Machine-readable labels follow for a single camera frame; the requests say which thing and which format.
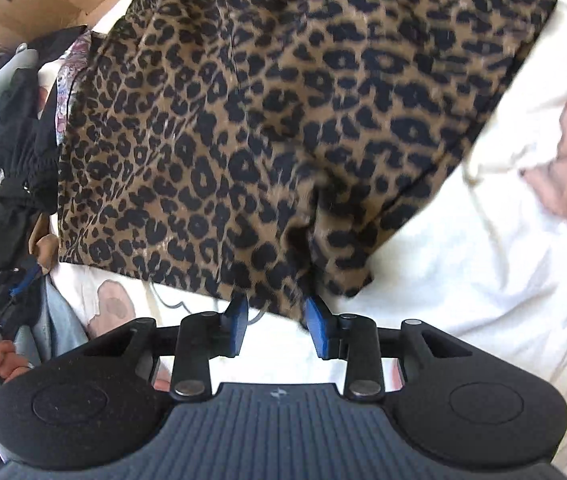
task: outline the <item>leopard print shorts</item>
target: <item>leopard print shorts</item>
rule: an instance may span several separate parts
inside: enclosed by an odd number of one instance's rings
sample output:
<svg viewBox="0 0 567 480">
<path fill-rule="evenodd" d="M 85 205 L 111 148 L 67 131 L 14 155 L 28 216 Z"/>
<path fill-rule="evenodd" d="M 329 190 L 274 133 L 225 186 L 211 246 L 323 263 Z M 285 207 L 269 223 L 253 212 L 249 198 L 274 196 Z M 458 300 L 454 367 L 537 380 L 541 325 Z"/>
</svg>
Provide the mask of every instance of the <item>leopard print shorts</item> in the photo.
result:
<svg viewBox="0 0 567 480">
<path fill-rule="evenodd" d="M 61 155 L 64 262 L 297 318 L 471 147 L 555 0 L 134 0 Z"/>
</svg>

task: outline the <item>light blue fabric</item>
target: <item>light blue fabric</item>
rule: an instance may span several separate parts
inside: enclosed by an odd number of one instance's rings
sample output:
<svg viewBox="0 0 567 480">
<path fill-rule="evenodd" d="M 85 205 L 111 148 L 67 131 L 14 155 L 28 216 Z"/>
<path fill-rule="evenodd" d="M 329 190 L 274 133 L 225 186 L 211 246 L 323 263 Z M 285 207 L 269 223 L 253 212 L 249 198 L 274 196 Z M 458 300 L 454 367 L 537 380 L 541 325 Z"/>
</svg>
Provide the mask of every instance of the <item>light blue fabric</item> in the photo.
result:
<svg viewBox="0 0 567 480">
<path fill-rule="evenodd" d="M 22 326 L 14 344 L 16 351 L 37 366 L 87 343 L 78 317 L 49 276 L 41 280 L 41 316 L 32 328 Z"/>
</svg>

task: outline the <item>bolt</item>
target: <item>bolt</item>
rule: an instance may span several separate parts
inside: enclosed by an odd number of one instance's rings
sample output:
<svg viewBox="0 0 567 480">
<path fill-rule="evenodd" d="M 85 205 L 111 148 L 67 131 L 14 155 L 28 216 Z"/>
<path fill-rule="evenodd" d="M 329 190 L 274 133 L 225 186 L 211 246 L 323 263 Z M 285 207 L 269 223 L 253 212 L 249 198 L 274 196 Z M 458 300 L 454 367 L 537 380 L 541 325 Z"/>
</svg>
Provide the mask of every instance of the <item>bolt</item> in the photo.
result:
<svg viewBox="0 0 567 480">
<path fill-rule="evenodd" d="M 174 392 L 182 397 L 196 397 L 204 393 L 205 386 L 202 381 L 192 379 L 179 381 L 174 386 Z"/>
<path fill-rule="evenodd" d="M 350 391 L 356 397 L 372 397 L 381 391 L 381 386 L 375 381 L 359 379 L 350 384 Z"/>
</svg>

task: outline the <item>black robotic device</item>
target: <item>black robotic device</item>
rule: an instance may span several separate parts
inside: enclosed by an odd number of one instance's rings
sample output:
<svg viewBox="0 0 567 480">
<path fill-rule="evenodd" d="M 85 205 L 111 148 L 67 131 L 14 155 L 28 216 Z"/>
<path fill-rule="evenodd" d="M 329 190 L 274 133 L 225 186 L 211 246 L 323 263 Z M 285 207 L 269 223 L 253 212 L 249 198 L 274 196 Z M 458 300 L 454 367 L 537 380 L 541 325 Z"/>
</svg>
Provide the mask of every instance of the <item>black robotic device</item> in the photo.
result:
<svg viewBox="0 0 567 480">
<path fill-rule="evenodd" d="M 208 360 L 238 355 L 247 301 L 180 326 L 137 319 L 0 388 L 0 479 L 563 479 L 550 465 L 567 406 L 547 382 L 419 320 L 400 330 L 306 322 L 334 384 L 221 384 Z M 174 355 L 170 393 L 151 386 Z M 385 393 L 381 358 L 404 387 Z"/>
</svg>

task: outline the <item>gray ribbed panel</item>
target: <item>gray ribbed panel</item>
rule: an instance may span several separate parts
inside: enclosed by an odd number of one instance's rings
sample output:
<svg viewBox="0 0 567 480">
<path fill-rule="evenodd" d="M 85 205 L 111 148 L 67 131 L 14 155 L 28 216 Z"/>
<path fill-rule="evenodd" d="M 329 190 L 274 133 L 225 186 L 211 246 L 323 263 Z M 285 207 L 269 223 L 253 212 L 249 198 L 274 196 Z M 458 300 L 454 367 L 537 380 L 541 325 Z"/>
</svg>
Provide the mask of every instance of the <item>gray ribbed panel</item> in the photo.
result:
<svg viewBox="0 0 567 480">
<path fill-rule="evenodd" d="M 224 384 L 209 402 L 179 405 L 152 442 L 119 462 L 84 472 L 11 463 L 0 472 L 0 480 L 564 478 L 546 464 L 493 474 L 440 465 L 409 447 L 380 408 L 343 400 L 333 384 Z"/>
</svg>

